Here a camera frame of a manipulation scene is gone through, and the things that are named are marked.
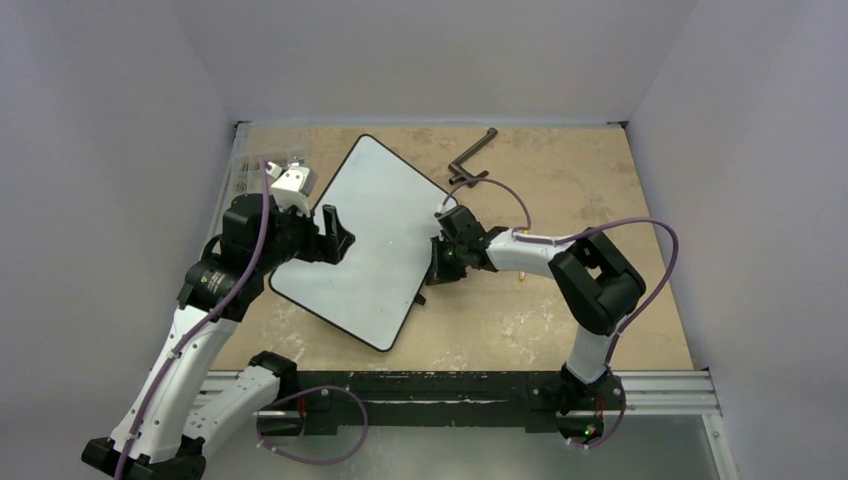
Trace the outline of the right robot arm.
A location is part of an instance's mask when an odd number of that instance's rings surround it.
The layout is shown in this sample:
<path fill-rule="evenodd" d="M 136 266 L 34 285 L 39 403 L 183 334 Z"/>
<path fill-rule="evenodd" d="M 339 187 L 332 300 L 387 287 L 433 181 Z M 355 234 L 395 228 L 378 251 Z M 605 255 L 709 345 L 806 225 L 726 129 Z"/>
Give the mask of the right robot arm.
<path fill-rule="evenodd" d="M 553 280 L 578 327 L 554 391 L 561 413 L 597 406 L 618 327 L 635 311 L 646 284 L 635 267 L 602 232 L 577 239 L 526 236 L 502 226 L 485 229 L 470 209 L 438 212 L 425 282 L 459 281 L 470 268 L 523 271 Z"/>

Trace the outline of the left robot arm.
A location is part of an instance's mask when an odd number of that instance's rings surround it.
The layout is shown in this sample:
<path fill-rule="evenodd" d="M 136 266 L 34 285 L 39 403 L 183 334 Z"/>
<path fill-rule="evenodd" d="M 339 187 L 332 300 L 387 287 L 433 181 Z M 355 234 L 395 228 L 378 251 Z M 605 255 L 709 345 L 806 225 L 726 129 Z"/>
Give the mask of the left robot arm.
<path fill-rule="evenodd" d="M 222 231 L 185 275 L 165 344 L 130 410 L 112 433 L 90 440 L 83 463 L 115 479 L 199 479 L 213 451 L 242 421 L 266 407 L 293 419 L 274 433 L 297 435 L 306 417 L 297 365 L 270 351 L 251 358 L 236 385 L 192 408 L 223 345 L 264 290 L 264 278 L 290 260 L 336 265 L 355 236 L 332 205 L 324 225 L 264 194 L 236 197 Z"/>

